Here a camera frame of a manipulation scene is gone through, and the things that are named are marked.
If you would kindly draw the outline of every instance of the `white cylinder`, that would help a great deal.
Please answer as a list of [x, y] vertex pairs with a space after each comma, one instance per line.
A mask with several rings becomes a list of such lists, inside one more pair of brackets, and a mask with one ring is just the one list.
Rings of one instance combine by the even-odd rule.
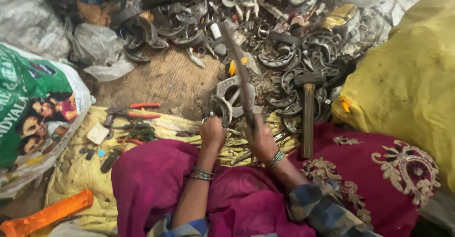
[[210, 26], [210, 30], [212, 31], [213, 38], [218, 39], [221, 37], [221, 31], [220, 28], [218, 27], [218, 24], [214, 23]]

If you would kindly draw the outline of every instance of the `bangle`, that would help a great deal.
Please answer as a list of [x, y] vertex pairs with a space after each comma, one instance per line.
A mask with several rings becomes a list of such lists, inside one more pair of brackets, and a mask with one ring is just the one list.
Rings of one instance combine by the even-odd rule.
[[207, 177], [207, 176], [196, 176], [196, 175], [193, 175], [193, 174], [191, 174], [190, 178], [193, 178], [193, 179], [201, 179], [201, 180], [206, 180], [206, 181], [211, 181], [211, 180], [212, 180], [211, 177]]
[[267, 164], [267, 168], [269, 170], [273, 169], [283, 158], [284, 153], [282, 150], [279, 150], [277, 154], [273, 157], [273, 159]]
[[208, 171], [205, 171], [205, 170], [198, 169], [195, 166], [193, 166], [193, 172], [196, 172], [197, 174], [199, 174], [201, 176], [206, 176], [206, 177], [212, 177], [213, 176], [212, 172], [208, 172]]

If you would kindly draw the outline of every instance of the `gold embroidery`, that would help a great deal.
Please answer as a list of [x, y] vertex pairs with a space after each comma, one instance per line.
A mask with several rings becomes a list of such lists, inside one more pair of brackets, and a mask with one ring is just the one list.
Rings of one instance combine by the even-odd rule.
[[384, 155], [372, 153], [371, 158], [374, 162], [382, 164], [384, 179], [389, 178], [392, 185], [400, 192], [411, 193], [414, 196], [412, 203], [423, 207], [433, 195], [433, 190], [441, 186], [437, 180], [438, 168], [433, 159], [418, 147], [399, 140], [394, 143], [398, 146], [382, 146], [388, 152]]
[[365, 199], [356, 194], [357, 185], [352, 181], [343, 182], [342, 177], [337, 174], [336, 165], [323, 158], [306, 161], [303, 164], [302, 172], [310, 180], [316, 184], [322, 183], [327, 178], [338, 183], [338, 190], [333, 194], [340, 200], [352, 203], [356, 211], [356, 216], [362, 220], [369, 229], [373, 229], [371, 225], [370, 211], [365, 209]]
[[363, 143], [363, 141], [358, 141], [354, 138], [352, 139], [348, 139], [347, 137], [345, 136], [338, 136], [338, 137], [335, 137], [333, 138], [333, 141], [337, 144], [337, 145], [355, 145], [355, 144], [360, 144], [360, 143]]

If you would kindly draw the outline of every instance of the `hammer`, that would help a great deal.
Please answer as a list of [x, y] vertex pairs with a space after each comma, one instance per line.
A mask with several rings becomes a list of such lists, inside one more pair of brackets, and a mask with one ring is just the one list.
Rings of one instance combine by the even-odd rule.
[[314, 89], [316, 85], [325, 83], [324, 72], [298, 73], [294, 76], [294, 85], [304, 88], [305, 107], [304, 118], [304, 140], [302, 142], [301, 158], [310, 159], [313, 157], [313, 121], [314, 121]]

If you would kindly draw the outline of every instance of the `pink cloth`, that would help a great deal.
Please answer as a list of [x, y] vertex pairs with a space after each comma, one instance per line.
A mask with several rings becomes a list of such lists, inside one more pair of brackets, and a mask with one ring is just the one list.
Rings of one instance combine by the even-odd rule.
[[[120, 156], [111, 173], [120, 236], [144, 237], [162, 215], [175, 211], [198, 153], [189, 144], [159, 140]], [[306, 223], [287, 221], [284, 195], [264, 170], [217, 166], [214, 173], [207, 206], [209, 236], [316, 236]]]
[[[329, 177], [338, 182], [336, 195], [345, 206], [384, 237], [408, 236], [417, 210], [439, 186], [431, 157], [385, 135], [315, 123], [314, 158], [298, 161], [298, 152], [289, 156], [297, 168], [312, 180]], [[120, 236], [143, 237], [163, 214], [175, 211], [198, 153], [197, 147], [183, 142], [160, 140], [117, 160], [111, 178]], [[306, 223], [287, 221], [280, 192], [284, 189], [263, 169], [218, 165], [214, 172], [207, 207], [209, 236], [315, 236]], [[422, 192], [422, 183], [429, 183], [428, 192]]]

